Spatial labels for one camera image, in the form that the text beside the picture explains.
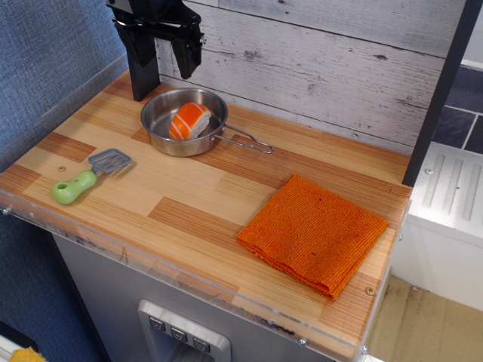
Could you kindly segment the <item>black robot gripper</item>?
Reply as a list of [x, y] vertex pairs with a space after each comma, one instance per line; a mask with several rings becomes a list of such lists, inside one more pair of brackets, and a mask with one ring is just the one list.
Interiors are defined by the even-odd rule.
[[106, 1], [128, 55], [147, 66], [156, 58], [155, 38], [171, 40], [182, 79], [192, 76], [202, 62], [201, 16], [182, 1]]

